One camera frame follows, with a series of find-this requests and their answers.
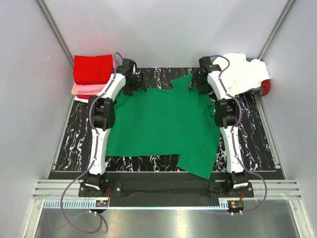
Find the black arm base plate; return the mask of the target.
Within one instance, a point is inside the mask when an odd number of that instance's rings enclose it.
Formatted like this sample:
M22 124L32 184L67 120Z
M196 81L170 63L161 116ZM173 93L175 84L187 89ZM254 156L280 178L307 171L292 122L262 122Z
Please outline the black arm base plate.
M82 191L78 195L101 199L110 198L111 207L212 207L221 199L254 198L249 184L237 195L220 192L225 172L214 172L209 180L188 172L107 172L107 190L103 194Z

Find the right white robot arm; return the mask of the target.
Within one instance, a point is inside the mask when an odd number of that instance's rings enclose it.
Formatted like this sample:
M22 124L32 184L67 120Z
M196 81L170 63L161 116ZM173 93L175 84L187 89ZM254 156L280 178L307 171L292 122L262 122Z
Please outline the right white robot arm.
M217 101L215 103L214 123L219 127L225 151L226 151L226 179L220 192L226 192L229 196L237 196L248 186L248 176L242 165L238 126L242 119L242 107L240 101L225 85L222 76L229 68L230 61L223 56L220 58L227 62L225 68L213 64L211 57L205 56L199 59L200 69L194 73L189 89L196 88L200 94L207 94L213 90Z

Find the green t shirt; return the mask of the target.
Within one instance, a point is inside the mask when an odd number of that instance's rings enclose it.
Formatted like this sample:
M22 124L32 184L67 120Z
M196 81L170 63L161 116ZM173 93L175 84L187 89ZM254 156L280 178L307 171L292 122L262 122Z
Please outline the green t shirt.
M192 76L171 81L171 89L150 88L116 97L115 124L108 156L179 155L179 168L209 179L216 161L220 130L207 94L189 91Z

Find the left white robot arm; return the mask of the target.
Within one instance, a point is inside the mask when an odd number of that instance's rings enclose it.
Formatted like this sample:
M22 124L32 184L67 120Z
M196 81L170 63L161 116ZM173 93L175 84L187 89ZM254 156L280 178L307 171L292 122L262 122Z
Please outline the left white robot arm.
M131 59L123 59L122 64L115 67L101 92L89 100L88 119L92 129L92 147L82 191L89 191L95 196L106 193L106 147L111 128L115 124L115 99L120 91L132 96L133 92L139 90L146 91L146 86L143 76L137 74L137 64Z

